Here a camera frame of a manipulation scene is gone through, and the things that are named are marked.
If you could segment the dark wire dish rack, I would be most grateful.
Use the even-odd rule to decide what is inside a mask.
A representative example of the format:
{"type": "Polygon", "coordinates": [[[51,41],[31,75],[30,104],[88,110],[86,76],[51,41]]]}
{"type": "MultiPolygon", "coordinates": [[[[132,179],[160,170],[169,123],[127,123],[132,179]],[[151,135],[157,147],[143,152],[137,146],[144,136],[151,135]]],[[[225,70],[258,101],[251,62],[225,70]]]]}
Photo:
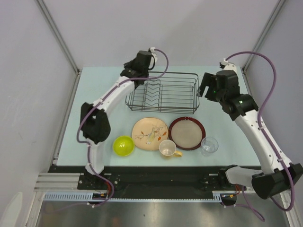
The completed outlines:
{"type": "Polygon", "coordinates": [[[125,98],[132,111],[194,114],[199,107],[199,77],[195,73],[168,72],[148,80],[125,98]]]}

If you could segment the yellow green bowl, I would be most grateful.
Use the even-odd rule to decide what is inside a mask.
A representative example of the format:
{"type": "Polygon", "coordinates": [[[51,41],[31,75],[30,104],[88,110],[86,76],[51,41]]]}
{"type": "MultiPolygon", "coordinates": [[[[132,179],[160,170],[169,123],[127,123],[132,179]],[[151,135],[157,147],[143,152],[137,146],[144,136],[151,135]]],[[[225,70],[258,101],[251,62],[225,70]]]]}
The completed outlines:
{"type": "Polygon", "coordinates": [[[113,151],[120,157],[130,155],[133,152],[134,147],[134,141],[129,136],[120,136],[113,142],[113,151]]]}

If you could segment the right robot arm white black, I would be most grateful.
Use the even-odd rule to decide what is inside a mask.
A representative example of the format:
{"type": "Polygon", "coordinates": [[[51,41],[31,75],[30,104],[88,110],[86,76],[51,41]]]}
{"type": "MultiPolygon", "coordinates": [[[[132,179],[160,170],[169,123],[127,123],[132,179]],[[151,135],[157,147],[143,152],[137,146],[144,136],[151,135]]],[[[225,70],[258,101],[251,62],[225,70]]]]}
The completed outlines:
{"type": "Polygon", "coordinates": [[[251,95],[240,93],[234,70],[205,73],[197,95],[221,105],[245,134],[261,165],[259,171],[237,165],[221,169],[218,184],[222,189],[229,190],[239,184],[253,188],[260,198],[266,200],[298,182],[303,175],[302,165],[294,164],[278,146],[271,146],[275,142],[266,126],[258,125],[258,106],[251,95]]]}

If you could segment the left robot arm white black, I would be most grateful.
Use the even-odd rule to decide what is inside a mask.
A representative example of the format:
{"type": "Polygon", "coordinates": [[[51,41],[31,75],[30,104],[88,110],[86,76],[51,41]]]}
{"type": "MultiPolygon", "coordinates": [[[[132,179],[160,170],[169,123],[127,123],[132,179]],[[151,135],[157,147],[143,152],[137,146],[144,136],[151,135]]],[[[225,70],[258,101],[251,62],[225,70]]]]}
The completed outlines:
{"type": "Polygon", "coordinates": [[[114,85],[93,103],[83,103],[80,111],[80,125],[76,140],[88,146],[88,163],[85,168],[91,175],[88,183],[94,189],[101,188],[105,178],[100,173],[104,170],[104,143],[109,137],[111,127],[109,116],[118,103],[143,84],[149,77],[157,61],[154,47],[147,51],[139,51],[136,57],[124,64],[114,85]]]}

